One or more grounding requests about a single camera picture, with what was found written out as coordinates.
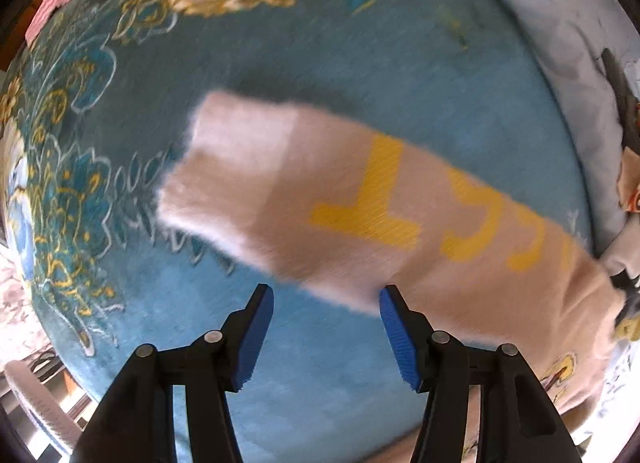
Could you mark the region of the beige fuzzy sweater yellow letters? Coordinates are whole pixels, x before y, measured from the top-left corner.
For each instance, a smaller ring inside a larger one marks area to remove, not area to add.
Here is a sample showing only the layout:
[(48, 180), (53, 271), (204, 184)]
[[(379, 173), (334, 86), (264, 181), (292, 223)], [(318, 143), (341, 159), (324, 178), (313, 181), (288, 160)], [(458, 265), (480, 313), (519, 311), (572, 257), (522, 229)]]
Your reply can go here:
[(624, 298), (563, 227), (437, 155), (309, 105), (209, 93), (157, 215), (362, 311), (394, 284), (434, 327), (520, 348), (561, 412), (592, 408)]

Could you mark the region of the white cream garment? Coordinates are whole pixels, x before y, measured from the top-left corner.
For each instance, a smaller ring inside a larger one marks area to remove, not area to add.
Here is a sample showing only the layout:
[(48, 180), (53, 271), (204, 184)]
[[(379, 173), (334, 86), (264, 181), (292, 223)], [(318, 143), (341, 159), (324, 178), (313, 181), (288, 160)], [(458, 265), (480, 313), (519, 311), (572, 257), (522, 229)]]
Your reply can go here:
[(628, 146), (622, 155), (617, 192), (627, 221), (600, 261), (611, 277), (625, 272), (634, 280), (639, 278), (639, 155)]

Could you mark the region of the dark grey garment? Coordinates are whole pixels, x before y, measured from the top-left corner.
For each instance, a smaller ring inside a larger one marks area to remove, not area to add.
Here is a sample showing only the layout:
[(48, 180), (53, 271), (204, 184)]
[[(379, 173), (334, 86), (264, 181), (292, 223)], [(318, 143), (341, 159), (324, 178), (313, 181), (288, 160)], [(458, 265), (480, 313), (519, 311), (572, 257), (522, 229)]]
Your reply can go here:
[(610, 49), (601, 54), (605, 76), (614, 91), (618, 117), (623, 127), (623, 146), (639, 153), (639, 99), (631, 90), (623, 69), (618, 65)]

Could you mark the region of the teal floral plush blanket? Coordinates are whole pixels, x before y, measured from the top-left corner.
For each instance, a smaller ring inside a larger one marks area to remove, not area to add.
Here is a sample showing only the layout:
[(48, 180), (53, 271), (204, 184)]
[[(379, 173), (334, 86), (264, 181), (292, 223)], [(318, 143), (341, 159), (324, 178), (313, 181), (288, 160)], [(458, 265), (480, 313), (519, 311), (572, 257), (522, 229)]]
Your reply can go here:
[(156, 217), (214, 90), (425, 146), (593, 243), (572, 138), (500, 0), (71, 0), (1, 90), (1, 122), (17, 128), (1, 240), (93, 397), (137, 345), (189, 344), (268, 281)]

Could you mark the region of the light blue floral quilt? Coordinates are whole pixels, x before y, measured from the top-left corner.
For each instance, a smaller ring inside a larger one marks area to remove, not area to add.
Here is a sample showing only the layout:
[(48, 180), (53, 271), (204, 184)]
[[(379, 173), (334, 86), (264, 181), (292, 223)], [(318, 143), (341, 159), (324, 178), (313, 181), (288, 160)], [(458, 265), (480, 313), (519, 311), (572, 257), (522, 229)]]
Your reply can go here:
[(501, 0), (534, 48), (570, 131), (591, 210), (593, 247), (603, 253), (628, 220), (618, 194), (625, 148), (620, 93), (602, 61), (621, 73), (639, 61), (639, 34), (616, 0)]

